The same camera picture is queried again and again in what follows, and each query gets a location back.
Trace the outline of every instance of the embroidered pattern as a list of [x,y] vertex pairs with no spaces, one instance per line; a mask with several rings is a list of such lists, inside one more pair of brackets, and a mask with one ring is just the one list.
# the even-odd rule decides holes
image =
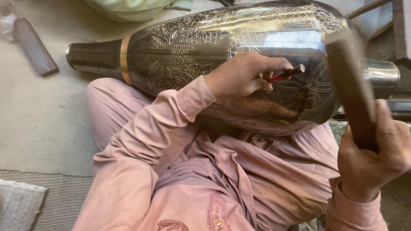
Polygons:
[[207,226],[209,231],[232,231],[226,218],[226,200],[219,192],[213,192],[207,207]]
[[176,220],[162,220],[157,226],[157,231],[190,231],[187,225]]

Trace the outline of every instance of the red chisel handle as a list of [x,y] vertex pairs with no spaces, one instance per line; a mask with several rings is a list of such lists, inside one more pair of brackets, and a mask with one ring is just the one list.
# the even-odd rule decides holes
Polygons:
[[290,76],[296,75],[296,74],[301,74],[305,72],[305,67],[304,65],[300,64],[298,66],[296,66],[295,68],[286,71],[284,73],[278,74],[278,75],[274,75],[273,77],[270,78],[270,80],[268,81],[269,83],[274,83],[276,81],[288,78]]

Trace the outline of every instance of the white mat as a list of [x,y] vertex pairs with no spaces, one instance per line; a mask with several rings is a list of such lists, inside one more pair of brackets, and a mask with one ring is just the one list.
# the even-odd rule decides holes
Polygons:
[[0,179],[0,230],[30,231],[47,188]]

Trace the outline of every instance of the wooden block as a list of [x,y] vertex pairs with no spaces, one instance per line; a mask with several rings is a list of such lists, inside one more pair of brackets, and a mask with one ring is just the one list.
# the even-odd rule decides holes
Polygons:
[[58,72],[56,63],[27,19],[16,20],[14,33],[37,72],[43,76]]
[[411,1],[393,0],[396,64],[411,69]]

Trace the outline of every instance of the hand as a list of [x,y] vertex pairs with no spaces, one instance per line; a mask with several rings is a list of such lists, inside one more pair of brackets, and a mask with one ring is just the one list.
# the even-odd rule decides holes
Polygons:
[[347,125],[338,150],[342,193],[356,202],[370,202],[386,183],[411,168],[410,131],[404,122],[393,120],[387,102],[376,101],[376,140],[380,152],[359,150]]
[[255,52],[242,52],[204,76],[216,99],[235,99],[256,90],[272,90],[267,82],[272,72],[293,66],[285,58],[268,58]]

